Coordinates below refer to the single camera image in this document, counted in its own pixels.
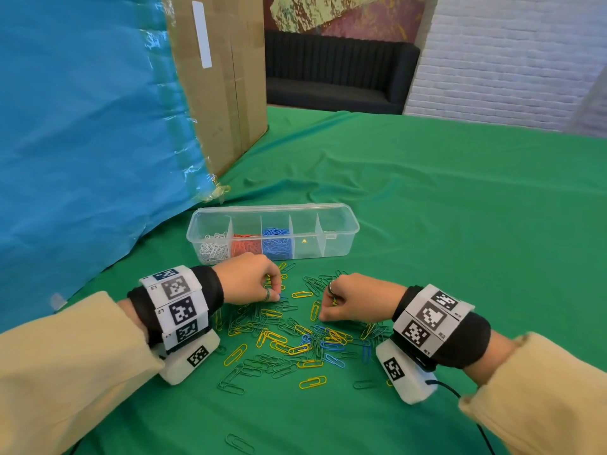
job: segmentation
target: green fabric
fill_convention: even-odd
[[[268,114],[268,134],[222,178],[232,186],[226,204],[340,201],[360,222],[348,256],[297,261],[285,292],[305,289],[304,275],[338,269],[432,282],[475,304],[505,335],[539,332],[607,369],[605,141],[407,116]],[[190,216],[143,237],[74,299],[107,290],[119,300],[141,276],[197,264],[185,239]],[[295,301],[301,308],[289,314],[309,325],[312,300]],[[246,342],[243,359],[275,353],[255,348],[251,334],[220,336],[228,352]],[[264,455],[488,453],[447,390],[408,406],[377,364],[238,377],[247,391],[235,396],[216,387],[230,370],[223,360],[212,354],[179,386],[151,380],[84,438],[78,455],[237,454],[224,442],[228,433]],[[316,375],[327,384],[298,388]],[[436,375],[474,391],[460,371],[440,367]],[[361,379],[383,386],[354,390]]]

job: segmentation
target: clear plastic organizer box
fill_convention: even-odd
[[[186,237],[209,265],[245,252],[272,260],[346,255],[358,230],[343,203],[227,206],[194,212]]]

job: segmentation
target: black cable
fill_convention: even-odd
[[[80,439],[76,444],[74,444],[74,447],[72,447],[72,450],[70,451],[70,455],[74,455],[74,453],[76,453],[76,450],[78,449],[78,446],[80,445],[81,442],[82,442],[82,439]]]
[[[459,392],[457,392],[456,390],[454,390],[453,388],[451,388],[447,383],[439,382],[438,380],[426,380],[426,384],[427,385],[439,385],[439,386],[442,386],[442,387],[450,390],[454,395],[457,396],[458,399],[461,398],[461,395],[459,394]],[[487,444],[487,447],[489,448],[489,451],[491,452],[491,455],[495,455],[495,452],[493,451],[493,447],[491,447],[489,439],[487,438],[487,435],[485,434],[484,430],[481,428],[481,425],[476,425],[476,427],[481,432],[481,436],[485,440],[485,444]]]

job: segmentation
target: blue backdrop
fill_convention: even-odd
[[[214,189],[160,0],[4,0],[0,332]]]

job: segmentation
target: silver ring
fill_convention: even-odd
[[[331,282],[327,285],[327,290],[333,297],[337,297],[337,295],[335,295],[335,292],[333,292],[333,290],[331,289]]]

